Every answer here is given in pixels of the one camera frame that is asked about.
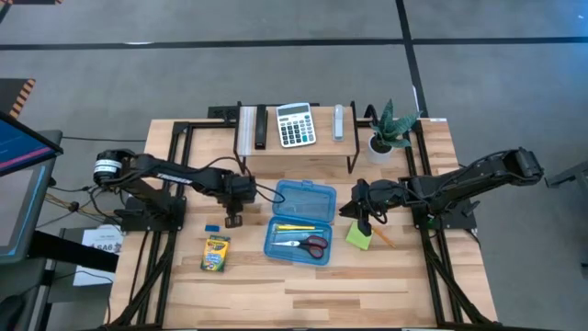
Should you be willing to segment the grey desk calculator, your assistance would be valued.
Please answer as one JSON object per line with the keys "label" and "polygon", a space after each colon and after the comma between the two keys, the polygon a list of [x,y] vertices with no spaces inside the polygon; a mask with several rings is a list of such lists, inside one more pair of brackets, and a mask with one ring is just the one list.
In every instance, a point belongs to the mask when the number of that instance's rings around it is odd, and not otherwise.
{"label": "grey desk calculator", "polygon": [[317,142],[317,134],[309,103],[292,103],[276,108],[281,146],[302,147]]}

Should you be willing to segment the potted plant in white pot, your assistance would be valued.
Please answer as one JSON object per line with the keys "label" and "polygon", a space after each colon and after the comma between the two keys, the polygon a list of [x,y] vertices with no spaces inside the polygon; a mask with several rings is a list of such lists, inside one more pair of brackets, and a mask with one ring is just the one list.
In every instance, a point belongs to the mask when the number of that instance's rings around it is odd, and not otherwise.
{"label": "potted plant in white pot", "polygon": [[395,119],[393,101],[389,99],[378,123],[370,124],[374,133],[368,141],[368,161],[376,165],[386,164],[394,150],[411,147],[409,139],[405,138],[404,134],[412,129],[420,115],[421,112],[416,111]]}

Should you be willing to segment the blue plastic pencil case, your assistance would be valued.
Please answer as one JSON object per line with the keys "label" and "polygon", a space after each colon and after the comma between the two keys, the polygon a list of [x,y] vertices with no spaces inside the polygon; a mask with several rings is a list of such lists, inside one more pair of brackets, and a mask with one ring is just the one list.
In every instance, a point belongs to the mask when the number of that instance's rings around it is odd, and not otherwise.
{"label": "blue plastic pencil case", "polygon": [[[272,206],[274,215],[267,226],[264,253],[275,259],[315,266],[327,265],[332,247],[333,228],[331,222],[334,220],[336,190],[308,180],[282,179],[278,181],[276,191],[276,202]],[[312,225],[316,229],[324,230],[324,232],[320,234],[273,234],[279,224]],[[311,235],[320,236],[329,243],[322,258],[315,259],[307,251],[297,247],[272,245],[275,242],[302,240]]]}

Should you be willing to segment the black stapler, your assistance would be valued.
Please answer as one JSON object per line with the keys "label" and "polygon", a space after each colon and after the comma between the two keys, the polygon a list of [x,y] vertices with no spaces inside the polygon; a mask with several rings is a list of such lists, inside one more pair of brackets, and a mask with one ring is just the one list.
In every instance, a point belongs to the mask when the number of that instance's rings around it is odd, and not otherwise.
{"label": "black stapler", "polygon": [[259,104],[255,112],[254,127],[254,148],[255,150],[265,150],[267,136],[267,108],[265,104]]}

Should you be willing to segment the wooden shelf riser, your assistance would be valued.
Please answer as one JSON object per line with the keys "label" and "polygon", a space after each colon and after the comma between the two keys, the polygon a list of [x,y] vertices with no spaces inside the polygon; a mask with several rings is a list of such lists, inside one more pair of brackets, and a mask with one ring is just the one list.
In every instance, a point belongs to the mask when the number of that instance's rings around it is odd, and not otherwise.
{"label": "wooden shelf riser", "polygon": [[253,149],[250,156],[239,156],[237,152],[240,118],[239,110],[239,116],[235,123],[235,143],[233,145],[233,151],[241,162],[252,156],[344,156],[347,161],[347,171],[349,173],[353,171],[360,151],[359,138],[357,136],[358,122],[356,106],[354,104],[347,107],[343,106],[345,109],[344,139],[341,142],[334,141],[332,136],[334,106],[322,107],[311,105],[317,142],[315,144],[295,148],[284,148],[281,146],[277,126],[277,107],[266,106],[268,116],[265,150]]}

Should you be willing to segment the hazard striped floor plate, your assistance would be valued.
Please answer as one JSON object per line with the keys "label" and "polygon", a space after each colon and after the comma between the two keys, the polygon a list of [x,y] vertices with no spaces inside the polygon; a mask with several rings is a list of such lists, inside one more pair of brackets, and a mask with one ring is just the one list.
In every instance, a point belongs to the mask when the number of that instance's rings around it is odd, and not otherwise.
{"label": "hazard striped floor plate", "polygon": [[0,78],[0,113],[17,119],[35,84],[33,78]]}

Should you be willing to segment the orange pencil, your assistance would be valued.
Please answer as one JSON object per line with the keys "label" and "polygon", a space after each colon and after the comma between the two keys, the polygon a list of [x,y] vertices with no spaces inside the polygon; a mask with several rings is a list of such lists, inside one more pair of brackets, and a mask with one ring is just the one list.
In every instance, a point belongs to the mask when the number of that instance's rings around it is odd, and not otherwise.
{"label": "orange pencil", "polygon": [[392,248],[396,248],[396,245],[394,244],[394,242],[388,238],[388,236],[386,236],[380,229],[378,228],[373,228],[372,232],[374,234],[376,234],[382,241],[384,241],[388,246],[392,247]]}

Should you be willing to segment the black power strip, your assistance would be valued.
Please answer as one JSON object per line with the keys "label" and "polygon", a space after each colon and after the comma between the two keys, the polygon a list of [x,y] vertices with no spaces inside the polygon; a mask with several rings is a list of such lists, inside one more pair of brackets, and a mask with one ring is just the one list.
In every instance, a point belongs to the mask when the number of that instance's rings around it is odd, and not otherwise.
{"label": "black power strip", "polygon": [[208,108],[208,119],[220,119],[225,121],[236,120],[239,116],[238,106],[211,106]]}

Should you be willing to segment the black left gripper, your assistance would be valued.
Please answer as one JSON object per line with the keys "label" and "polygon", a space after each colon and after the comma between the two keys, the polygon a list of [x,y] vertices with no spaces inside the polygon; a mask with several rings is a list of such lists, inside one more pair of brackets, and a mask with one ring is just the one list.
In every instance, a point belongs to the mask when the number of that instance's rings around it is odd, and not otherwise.
{"label": "black left gripper", "polygon": [[245,204],[254,203],[255,196],[256,182],[254,177],[241,176],[233,172],[222,176],[217,201],[229,215],[225,218],[226,228],[237,228],[243,225],[243,217],[237,214],[243,210]]}

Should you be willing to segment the black monitor stand base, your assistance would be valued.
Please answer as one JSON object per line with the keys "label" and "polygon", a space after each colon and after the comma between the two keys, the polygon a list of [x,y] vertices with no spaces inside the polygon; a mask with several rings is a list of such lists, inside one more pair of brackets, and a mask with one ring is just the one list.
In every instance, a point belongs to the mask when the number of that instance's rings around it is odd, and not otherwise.
{"label": "black monitor stand base", "polygon": [[0,247],[0,331],[26,331],[40,287],[51,285],[47,260],[113,272],[119,257],[60,236],[35,231],[13,253]]}

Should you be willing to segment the dark computer screen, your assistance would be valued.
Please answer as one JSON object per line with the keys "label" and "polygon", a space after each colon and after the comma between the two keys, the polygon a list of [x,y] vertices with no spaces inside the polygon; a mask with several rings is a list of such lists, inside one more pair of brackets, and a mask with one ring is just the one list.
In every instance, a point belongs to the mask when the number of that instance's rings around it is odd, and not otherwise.
{"label": "dark computer screen", "polygon": [[57,143],[0,112],[0,177],[63,153]]}

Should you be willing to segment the green sticky note pad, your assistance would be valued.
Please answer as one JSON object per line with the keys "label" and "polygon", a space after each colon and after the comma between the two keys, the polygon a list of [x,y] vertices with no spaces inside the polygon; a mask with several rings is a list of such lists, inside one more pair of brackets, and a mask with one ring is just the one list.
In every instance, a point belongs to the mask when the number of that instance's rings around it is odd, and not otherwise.
{"label": "green sticky note pad", "polygon": [[347,233],[345,241],[361,250],[368,250],[372,235],[364,235],[358,228],[357,222],[353,222]]}

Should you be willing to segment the yellow crayon box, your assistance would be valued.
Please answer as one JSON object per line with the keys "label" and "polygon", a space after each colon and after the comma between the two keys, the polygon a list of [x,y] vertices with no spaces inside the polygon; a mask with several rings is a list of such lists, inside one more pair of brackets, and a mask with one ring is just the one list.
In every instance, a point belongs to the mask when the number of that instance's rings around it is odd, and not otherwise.
{"label": "yellow crayon box", "polygon": [[231,238],[211,235],[205,242],[200,268],[205,271],[223,272]]}

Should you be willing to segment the grey stand leg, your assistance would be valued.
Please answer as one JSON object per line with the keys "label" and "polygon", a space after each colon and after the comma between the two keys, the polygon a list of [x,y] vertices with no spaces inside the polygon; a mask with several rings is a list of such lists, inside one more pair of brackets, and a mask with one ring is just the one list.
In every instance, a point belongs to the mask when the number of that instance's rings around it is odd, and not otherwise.
{"label": "grey stand leg", "polygon": [[545,179],[548,188],[558,188],[561,184],[572,181],[575,181],[583,191],[588,192],[588,161]]}

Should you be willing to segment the red handled scissors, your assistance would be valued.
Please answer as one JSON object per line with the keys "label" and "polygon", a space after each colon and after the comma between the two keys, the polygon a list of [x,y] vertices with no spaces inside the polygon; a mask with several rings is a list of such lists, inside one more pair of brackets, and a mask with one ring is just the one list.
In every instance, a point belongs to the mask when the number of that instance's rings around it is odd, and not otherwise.
{"label": "red handled scissors", "polygon": [[320,236],[311,235],[302,240],[275,242],[272,245],[297,247],[307,251],[313,258],[319,259],[323,257],[324,250],[329,246],[329,243]]}

